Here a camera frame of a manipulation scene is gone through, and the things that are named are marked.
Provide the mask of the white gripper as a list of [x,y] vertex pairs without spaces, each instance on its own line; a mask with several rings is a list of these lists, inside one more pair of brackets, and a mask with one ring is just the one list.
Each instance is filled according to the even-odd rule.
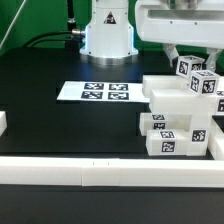
[[138,0],[135,21],[142,41],[164,43],[170,66],[179,57],[176,45],[187,45],[208,48],[206,69],[216,70],[224,49],[224,0]]

